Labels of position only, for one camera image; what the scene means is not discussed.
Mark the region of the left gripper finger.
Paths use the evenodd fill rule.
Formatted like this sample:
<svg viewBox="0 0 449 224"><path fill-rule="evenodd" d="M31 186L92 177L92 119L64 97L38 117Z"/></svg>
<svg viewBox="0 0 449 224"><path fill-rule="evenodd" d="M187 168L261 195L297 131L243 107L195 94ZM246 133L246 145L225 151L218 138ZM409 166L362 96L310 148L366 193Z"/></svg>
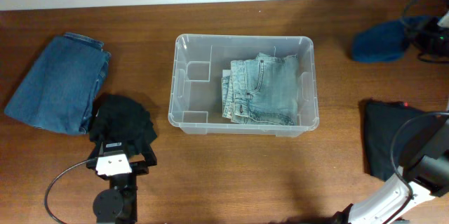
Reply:
<svg viewBox="0 0 449 224"><path fill-rule="evenodd" d="M88 156L88 160L95 160L102 154L103 143L96 143L94 149Z"/></svg>
<svg viewBox="0 0 449 224"><path fill-rule="evenodd" d="M140 139L140 153L144 157L145 163L148 166L156 166L157 158L154 154L154 151L151 147L151 143L154 141L154 138L141 138Z"/></svg>

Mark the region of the navy blue garment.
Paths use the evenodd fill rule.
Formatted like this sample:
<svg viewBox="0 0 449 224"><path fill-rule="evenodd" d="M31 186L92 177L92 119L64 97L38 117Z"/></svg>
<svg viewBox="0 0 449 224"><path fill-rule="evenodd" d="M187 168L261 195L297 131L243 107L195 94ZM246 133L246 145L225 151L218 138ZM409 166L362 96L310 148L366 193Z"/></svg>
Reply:
<svg viewBox="0 0 449 224"><path fill-rule="evenodd" d="M401 59L410 46L400 20L383 22L357 34L351 46L356 62L392 62Z"/></svg>

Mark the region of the light blue jeans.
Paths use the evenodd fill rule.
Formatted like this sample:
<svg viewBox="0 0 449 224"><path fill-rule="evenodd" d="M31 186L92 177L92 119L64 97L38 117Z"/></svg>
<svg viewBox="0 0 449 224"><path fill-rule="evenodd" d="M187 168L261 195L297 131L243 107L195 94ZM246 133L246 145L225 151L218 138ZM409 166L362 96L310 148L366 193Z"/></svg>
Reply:
<svg viewBox="0 0 449 224"><path fill-rule="evenodd" d="M297 55L258 53L222 71L222 116L237 124L296 126Z"/></svg>

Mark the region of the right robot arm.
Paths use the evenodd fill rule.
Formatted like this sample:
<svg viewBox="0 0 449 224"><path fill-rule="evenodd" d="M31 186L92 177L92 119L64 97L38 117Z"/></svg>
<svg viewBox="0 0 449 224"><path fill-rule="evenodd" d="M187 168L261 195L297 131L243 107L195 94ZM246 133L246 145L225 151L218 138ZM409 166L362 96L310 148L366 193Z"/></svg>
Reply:
<svg viewBox="0 0 449 224"><path fill-rule="evenodd" d="M413 45L421 54L448 56L448 28L438 17L414 16L376 25L354 38L352 58L387 62ZM370 175L384 185L337 212L330 223L394 223L422 202L448 193L448 112L423 112L404 102L361 103Z"/></svg>

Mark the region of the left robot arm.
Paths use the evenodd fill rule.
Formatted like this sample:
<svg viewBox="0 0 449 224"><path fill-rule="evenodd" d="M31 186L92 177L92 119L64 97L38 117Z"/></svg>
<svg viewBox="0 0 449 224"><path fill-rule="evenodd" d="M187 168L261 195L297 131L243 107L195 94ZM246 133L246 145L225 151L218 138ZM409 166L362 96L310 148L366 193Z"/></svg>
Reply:
<svg viewBox="0 0 449 224"><path fill-rule="evenodd" d="M102 140L95 144L86 167L109 183L93 201L96 222L135 224L138 221L137 177L149 173L157 158L146 140Z"/></svg>

